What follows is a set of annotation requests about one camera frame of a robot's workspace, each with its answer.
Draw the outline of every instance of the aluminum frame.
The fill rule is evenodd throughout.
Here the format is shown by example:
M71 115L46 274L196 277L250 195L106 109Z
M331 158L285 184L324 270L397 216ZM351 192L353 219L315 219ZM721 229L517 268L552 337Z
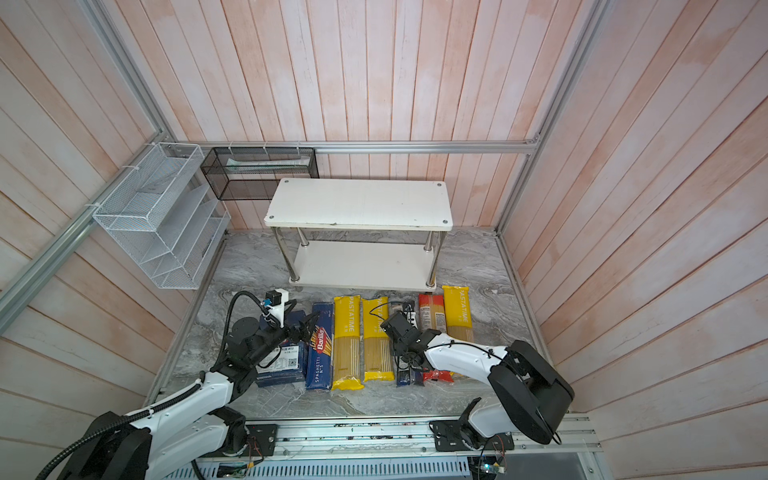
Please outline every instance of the aluminum frame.
M533 306L531 305L531 300L528 298L528 294L525 292L525 288L523 288L523 283L522 280L520 280L518 269L515 267L515 264L512 262L512 258L509 256L507 243L504 241L504 237L498 232L496 233L496 246L498 247L499 253L502 255L502 262L504 262L504 267L507 269L507 275L509 275L512 289L515 291L515 296L520 302L523 318L525 319L525 323L528 325L528 330L531 332L533 346L541 354L541 356L547 360L547 362L552 364L552 357L549 355L547 343L544 341L544 336L541 334L541 329L539 328L538 321L536 320L536 315L533 310Z
M597 0L594 5L592 5L587 24L581 31L574 54L568 62L568 68L565 71L565 75L558 86L554 100L547 111L544 122L541 124L541 130L536 135L537 148L525 159L525 164L523 165L523 168L518 175L518 179L515 181L515 185L512 188L512 192L507 199L507 203L504 206L501 219L496 226L498 232L503 232L509 225L512 212L520 201L525 185L531 177L533 168L538 162L538 158L541 156L544 146L549 142L549 137L551 136L554 125L557 123L560 116L562 116L564 107L566 103L568 103L568 99L573 93L576 83L581 76L581 72L584 70L584 66L594 50L594 44L600 36L605 23L604 20L608 16L613 4L614 0Z
M277 424L275 453L270 459L290 461L315 458L404 458L438 457L445 452L435 449L429 429L432 420L456 420L458 416L343 417L328 419L252 420L248 425ZM541 445L519 431L510 432L515 450L507 455L552 452L602 452L589 417L566 414L558 427L562 445ZM478 452L453 452L473 456ZM229 457L211 457L232 461Z
M142 407L151 405L155 402L157 395L160 393L160 390L165 386L170 377L173 375L176 362L179 360L179 356L181 356L181 351L184 348L187 335L189 335L189 332L192 329L192 325L194 325L194 320L197 318L197 312L200 310L200 305L203 304L203 299L205 298L205 294L208 291L210 281L214 278L216 267L221 260L221 256L224 253L224 247L226 244L227 234L225 233L224 238L219 242L219 245L216 248L216 252L214 252L214 258L210 259L208 270L206 271L205 276L203 276L203 281L200 282L200 288L195 290L192 301L187 307L187 311L184 313L184 318L181 320L179 330L176 331L174 339L170 342L170 347L168 347L168 351L165 354L163 365L161 365L160 369L157 371L157 375L154 376L152 385L149 388L149 393L147 393Z
M532 154L534 140L523 141L244 141L192 142L213 147L314 148L316 154Z
M144 113L155 129L160 133L165 133L166 138L170 141L176 142L174 132L168 127L162 110L154 100L149 87L144 82L144 78L136 68L131 56L126 51L123 40L109 17L104 3L101 0L78 0L78 4L98 33L98 36L101 37L104 46L128 83L128 87L134 92L134 95L141 103L141 107L144 109Z
M155 135L152 142L161 140L165 133ZM146 144L136 154L130 163L135 165L153 147ZM85 241L96 226L94 212L112 191L130 173L130 168L122 168L112 180L102 187L89 204L85 204L80 213L51 240L51 242L8 282L8 288L0 293L0 334L16 320L24 308L35 298L46 283L56 274L59 267L67 261L70 255Z

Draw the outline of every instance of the shelf top board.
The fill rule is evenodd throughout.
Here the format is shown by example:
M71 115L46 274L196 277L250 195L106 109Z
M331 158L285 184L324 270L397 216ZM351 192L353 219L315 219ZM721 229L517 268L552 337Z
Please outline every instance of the shelf top board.
M264 224L335 230L450 231L453 219L445 182L283 178Z

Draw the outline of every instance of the white shelf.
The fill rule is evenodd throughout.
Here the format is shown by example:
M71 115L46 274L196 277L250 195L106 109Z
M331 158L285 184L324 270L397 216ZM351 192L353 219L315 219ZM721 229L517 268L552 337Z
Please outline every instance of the white shelf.
M296 254L296 285L432 292L435 287L426 284L433 251L402 243L311 240Z
M335 230L453 228L445 182L416 180L283 178L264 223Z

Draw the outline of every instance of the dark blue pasta package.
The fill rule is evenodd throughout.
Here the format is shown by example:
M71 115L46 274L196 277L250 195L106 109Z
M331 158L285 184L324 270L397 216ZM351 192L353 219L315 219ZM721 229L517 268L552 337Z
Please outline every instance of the dark blue pasta package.
M306 389L330 390L333 381L333 302L315 303L312 311L320 312L310 338L310 357L306 366Z

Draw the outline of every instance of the yellow pasta package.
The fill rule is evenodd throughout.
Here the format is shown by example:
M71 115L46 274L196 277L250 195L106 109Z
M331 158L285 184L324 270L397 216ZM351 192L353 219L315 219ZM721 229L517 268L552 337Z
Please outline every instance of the yellow pasta package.
M331 390L360 390L360 295L337 296L333 303Z
M382 330L381 322L389 318L389 298L383 296L362 301L362 349L366 358L366 377L369 380L395 380L392 365L392 343Z
M446 333L458 340L474 342L472 314L469 312L469 287L445 285L442 293L445 300Z

